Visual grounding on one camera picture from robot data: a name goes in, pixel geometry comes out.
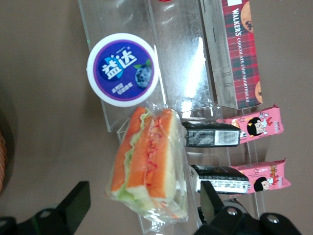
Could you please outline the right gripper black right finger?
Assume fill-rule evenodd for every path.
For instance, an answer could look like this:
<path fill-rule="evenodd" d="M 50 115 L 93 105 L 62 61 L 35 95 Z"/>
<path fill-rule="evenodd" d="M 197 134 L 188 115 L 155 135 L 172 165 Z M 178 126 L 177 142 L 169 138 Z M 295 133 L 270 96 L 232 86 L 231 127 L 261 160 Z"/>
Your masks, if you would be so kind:
<path fill-rule="evenodd" d="M 225 206 L 209 181 L 201 182 L 200 203 L 206 223 L 197 235 L 236 235 L 244 221 L 244 214 L 235 207 Z"/>

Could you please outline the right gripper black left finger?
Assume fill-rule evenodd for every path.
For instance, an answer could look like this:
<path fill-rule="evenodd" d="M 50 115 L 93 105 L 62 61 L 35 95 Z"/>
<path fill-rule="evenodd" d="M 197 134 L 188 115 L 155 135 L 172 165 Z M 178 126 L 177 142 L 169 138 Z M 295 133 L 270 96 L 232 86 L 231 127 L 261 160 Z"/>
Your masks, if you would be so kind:
<path fill-rule="evenodd" d="M 47 208 L 34 216 L 37 235 L 73 235 L 90 209 L 90 186 L 80 181 L 55 208 Z"/>

